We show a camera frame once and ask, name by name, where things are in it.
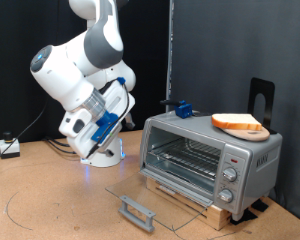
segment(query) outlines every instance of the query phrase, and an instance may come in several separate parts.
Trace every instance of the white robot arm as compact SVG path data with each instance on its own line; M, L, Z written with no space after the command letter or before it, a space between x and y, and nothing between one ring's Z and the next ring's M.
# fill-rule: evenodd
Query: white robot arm
M115 165L121 157L117 134L135 104L128 91L136 81L134 72L122 61L116 2L69 3L87 20L88 30L63 45L40 50L30 70L66 110L59 131L67 136L69 145L94 166Z

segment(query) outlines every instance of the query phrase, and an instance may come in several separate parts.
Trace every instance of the control knob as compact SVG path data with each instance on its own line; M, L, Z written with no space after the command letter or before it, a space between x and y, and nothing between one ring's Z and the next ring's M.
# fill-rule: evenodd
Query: control knob
M219 192L218 197L227 203L230 203L233 199L232 192L230 192L228 189L223 189L221 192Z
M227 168L223 171L222 175L229 181L233 182L237 179L237 172L233 168Z

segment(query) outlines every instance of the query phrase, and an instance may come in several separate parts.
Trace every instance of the table surface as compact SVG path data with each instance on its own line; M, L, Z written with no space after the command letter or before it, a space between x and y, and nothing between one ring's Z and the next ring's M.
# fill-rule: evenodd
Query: table surface
M120 133L126 158L109 168L45 142L20 145L21 157L0 160L0 239L300 239L300 220L271 199L255 220L216 231L195 219L173 232L154 222L147 233L125 219L106 187L139 171L142 131Z

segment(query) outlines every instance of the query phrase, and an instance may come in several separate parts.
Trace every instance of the black backdrop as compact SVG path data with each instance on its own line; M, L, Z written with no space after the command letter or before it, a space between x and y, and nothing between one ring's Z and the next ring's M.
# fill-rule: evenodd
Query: black backdrop
M246 113L251 78L274 82L271 128L283 145L271 197L300 218L300 0L174 3L172 98Z
M135 130L145 120L164 112L169 0L130 0L119 11L124 42L123 60L137 76L131 94ZM0 0L0 139L4 131L18 135L41 112L47 94L30 73L33 56L44 46L60 45L85 31L86 22L76 16L67 0ZM21 142L41 140L58 132L64 110L50 98L39 121Z

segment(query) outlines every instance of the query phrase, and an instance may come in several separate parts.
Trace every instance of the toast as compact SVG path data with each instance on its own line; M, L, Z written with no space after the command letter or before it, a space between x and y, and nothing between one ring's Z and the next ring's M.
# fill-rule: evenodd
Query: toast
M261 131L262 125L251 114L213 114L212 124L218 128Z

